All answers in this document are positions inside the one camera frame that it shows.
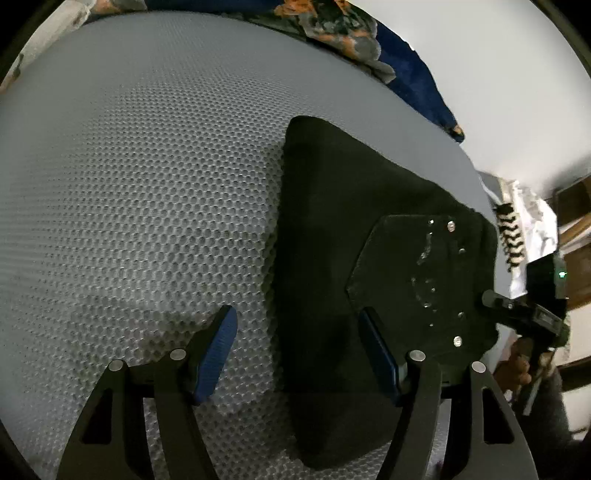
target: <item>black cloth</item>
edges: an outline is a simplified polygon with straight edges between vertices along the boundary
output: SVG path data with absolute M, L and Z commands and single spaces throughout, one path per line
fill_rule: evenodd
M 591 476 L 591 436 L 573 440 L 558 370 L 540 384 L 529 416 L 517 415 L 540 479 L 583 480 Z
M 291 121 L 284 162 L 274 276 L 282 364 L 301 458 L 325 468 L 389 441 L 399 416 L 363 351 L 359 309 L 377 310 L 397 359 L 422 349 L 457 382 L 496 341 L 495 322 L 476 308 L 493 287 L 496 232 L 321 119 Z

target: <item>black fabric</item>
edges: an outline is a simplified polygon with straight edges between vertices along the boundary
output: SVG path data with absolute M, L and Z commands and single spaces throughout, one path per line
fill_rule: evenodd
M 357 310 L 373 306 L 362 303 L 378 304 L 389 328 L 386 340 L 399 357 L 405 348 L 425 348 L 448 365 L 445 380 L 455 382 L 457 365 L 465 368 L 496 341 L 494 322 L 475 307 L 479 293 L 493 287 L 496 233 L 436 184 L 321 119 L 291 121 L 284 162 L 274 281 L 278 333 L 301 458 L 325 468 L 389 441 L 400 415 L 380 395 L 358 338 Z M 450 219 L 453 232 L 447 230 Z M 406 222 L 403 231 L 397 222 Z M 417 309 L 417 296 L 408 293 L 430 226 L 436 229 L 434 250 L 417 278 L 424 282 L 427 270 L 436 274 L 441 290 L 432 299 L 435 313 Z M 385 228 L 374 236 L 379 245 L 370 241 L 375 228 Z M 384 235 L 396 232 L 388 249 Z M 375 268 L 382 258 L 392 268 Z M 373 268 L 370 286 L 363 278 Z M 404 279 L 392 275 L 395 268 Z M 455 335 L 465 335 L 463 347 L 453 346 Z

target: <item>blue gripper pad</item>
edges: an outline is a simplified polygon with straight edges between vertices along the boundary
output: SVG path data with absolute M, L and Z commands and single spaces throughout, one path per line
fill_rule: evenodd
M 373 309 L 361 310 L 358 322 L 359 337 L 380 390 L 396 404 L 401 395 L 398 388 L 398 365 L 372 317 L 377 319 L 377 313 Z
M 197 404 L 206 401 L 213 394 L 237 331 L 236 309 L 228 307 L 217 332 L 197 366 L 197 382 L 193 391 Z

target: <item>black bracket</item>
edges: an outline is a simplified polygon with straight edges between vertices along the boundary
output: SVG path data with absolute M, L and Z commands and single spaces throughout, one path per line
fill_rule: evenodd
M 153 398 L 171 480 L 217 480 L 192 405 L 213 392 L 236 329 L 236 310 L 225 306 L 186 349 L 134 367 L 113 360 L 80 413 L 57 479 L 153 480 L 143 406 Z
M 396 364 L 372 309 L 359 317 L 359 333 L 378 384 L 402 414 L 378 480 L 423 480 L 433 448 L 442 393 L 452 398 L 441 477 L 457 480 L 536 480 L 534 461 L 517 419 L 491 373 L 473 362 L 464 381 L 442 392 L 441 368 L 422 351 Z

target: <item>white wall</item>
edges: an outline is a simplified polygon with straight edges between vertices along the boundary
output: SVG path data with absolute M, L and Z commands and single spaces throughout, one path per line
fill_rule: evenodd
M 591 166 L 591 79 L 529 0 L 353 0 L 417 50 L 479 170 L 537 192 Z
M 570 340 L 556 352 L 556 364 L 566 364 L 591 356 L 591 304 L 569 312 Z

